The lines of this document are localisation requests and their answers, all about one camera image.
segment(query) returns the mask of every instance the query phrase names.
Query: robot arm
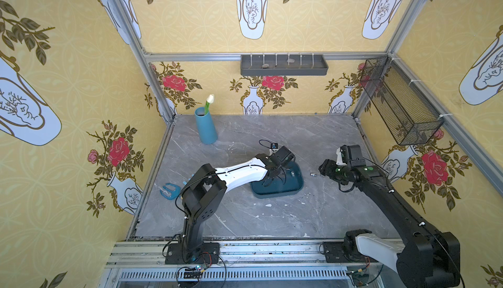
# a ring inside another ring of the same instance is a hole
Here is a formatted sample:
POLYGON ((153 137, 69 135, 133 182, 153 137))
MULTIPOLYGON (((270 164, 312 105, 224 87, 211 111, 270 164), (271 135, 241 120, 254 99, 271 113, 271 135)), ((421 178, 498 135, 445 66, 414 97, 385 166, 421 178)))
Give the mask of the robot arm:
POLYGON ((225 168, 205 164, 180 192, 186 213, 182 253, 184 261, 194 261, 203 245, 203 223, 217 211, 225 193, 243 184, 274 178, 295 155, 285 146, 272 155, 258 154, 251 160, 225 168))
POLYGON ((358 145, 342 146, 338 161, 326 159, 319 167, 340 184, 354 183, 379 206, 397 230, 404 246, 378 238, 368 230, 346 233, 345 253, 361 253, 393 269, 408 288, 459 285, 459 241, 450 232, 440 232, 396 193, 386 175, 367 166, 358 145))

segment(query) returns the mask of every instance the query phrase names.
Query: blue vase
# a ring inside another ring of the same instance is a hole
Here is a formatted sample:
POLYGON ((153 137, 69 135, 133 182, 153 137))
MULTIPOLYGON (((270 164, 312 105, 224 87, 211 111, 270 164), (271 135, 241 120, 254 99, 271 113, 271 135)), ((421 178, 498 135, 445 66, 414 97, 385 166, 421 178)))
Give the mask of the blue vase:
POLYGON ((203 144, 211 144, 218 139, 217 130, 211 119, 210 112, 204 114, 204 107, 199 107, 195 112, 197 131, 203 144))

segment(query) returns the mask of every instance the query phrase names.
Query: cable tie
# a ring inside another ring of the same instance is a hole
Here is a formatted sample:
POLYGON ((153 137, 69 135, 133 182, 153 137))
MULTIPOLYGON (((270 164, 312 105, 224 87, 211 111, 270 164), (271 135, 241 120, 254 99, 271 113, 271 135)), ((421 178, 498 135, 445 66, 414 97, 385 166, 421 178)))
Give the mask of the cable tie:
POLYGON ((411 85, 411 83, 412 83, 412 82, 422 82, 422 80, 411 80, 411 81, 409 82, 409 86, 411 85))
POLYGON ((443 114, 443 115, 439 115, 439 118, 438 118, 437 120, 440 120, 440 118, 445 117, 446 115, 453 115, 453 114, 443 114))

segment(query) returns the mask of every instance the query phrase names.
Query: mounting plate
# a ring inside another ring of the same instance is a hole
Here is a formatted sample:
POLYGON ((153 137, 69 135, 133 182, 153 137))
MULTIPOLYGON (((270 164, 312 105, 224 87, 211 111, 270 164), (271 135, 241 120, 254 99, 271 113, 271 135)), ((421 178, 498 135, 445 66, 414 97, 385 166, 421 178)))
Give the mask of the mounting plate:
MULTIPOLYGON (((343 250, 343 242, 323 242, 323 253, 325 255, 325 260, 327 263, 355 263, 362 262, 366 263, 365 256, 361 255, 361 257, 354 257, 354 260, 349 260, 344 255, 343 250)), ((373 258, 369 258, 371 263, 376 263, 378 261, 373 258)))
MULTIPOLYGON (((199 258, 195 261, 184 261, 182 258, 182 244, 181 243, 172 243, 167 247, 166 251, 166 265, 182 265, 182 264, 203 264, 209 260, 208 257, 205 257, 204 254, 199 256, 199 258)), ((216 242, 208 242, 204 243, 201 246, 201 250, 199 252, 208 252, 212 255, 212 259, 217 258, 216 256, 220 255, 220 244, 216 242)))

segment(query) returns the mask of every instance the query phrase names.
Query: white vase print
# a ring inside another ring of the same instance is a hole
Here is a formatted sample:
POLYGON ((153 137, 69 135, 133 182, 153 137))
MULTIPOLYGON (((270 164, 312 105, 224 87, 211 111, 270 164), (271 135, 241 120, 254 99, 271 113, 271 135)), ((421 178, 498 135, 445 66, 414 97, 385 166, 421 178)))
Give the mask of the white vase print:
MULTIPOLYGON (((129 38, 126 36, 126 31, 124 29, 125 26, 120 24, 117 18, 119 14, 110 5, 111 0, 100 0, 100 1, 104 6, 105 10, 107 11, 108 17, 112 21, 112 24, 114 25, 115 29, 117 30, 117 32, 119 32, 124 42, 129 45, 130 42, 129 38)), ((128 13, 127 16, 129 17, 129 21, 133 25, 136 36, 138 38, 141 38, 140 25, 138 25, 138 20, 136 19, 136 14, 134 13, 133 3, 131 2, 131 0, 121 0, 121 2, 122 5, 126 8, 126 11, 128 13)))
POLYGON ((243 36, 259 39, 264 32, 267 0, 236 0, 237 18, 243 36))
POLYGON ((169 99, 169 98, 167 98, 167 97, 166 97, 166 102, 167 102, 167 106, 168 106, 168 108, 171 110, 171 113, 172 113, 173 115, 178 114, 178 113, 177 113, 177 108, 175 107, 175 105, 174 105, 173 101, 172 101, 171 99, 169 99))
POLYGON ((401 2, 402 0, 371 0, 363 23, 363 37, 376 39, 381 36, 401 2))
POLYGON ((107 186, 111 186, 117 192, 117 204, 125 212, 134 215, 138 209, 141 200, 142 189, 131 178, 126 178, 124 181, 119 180, 114 172, 107 186))
POLYGON ((351 90, 354 88, 354 86, 344 86, 343 94, 334 98, 330 104, 329 114, 342 114, 348 111, 349 107, 353 104, 353 98, 349 93, 351 93, 351 90))
POLYGON ((503 88, 503 44, 500 36, 487 47, 459 84, 464 101, 476 105, 487 101, 503 88))
POLYGON ((250 89, 250 95, 243 99, 243 114, 261 115, 264 101, 256 94, 259 86, 248 86, 248 88, 250 89))
POLYGON ((394 149, 382 161, 381 167, 388 172, 388 179, 391 183, 397 181, 407 173, 408 160, 418 152, 412 145, 409 145, 405 151, 394 149))
POLYGON ((0 130, 39 146, 61 131, 61 122, 49 105, 1 58, 0 130))

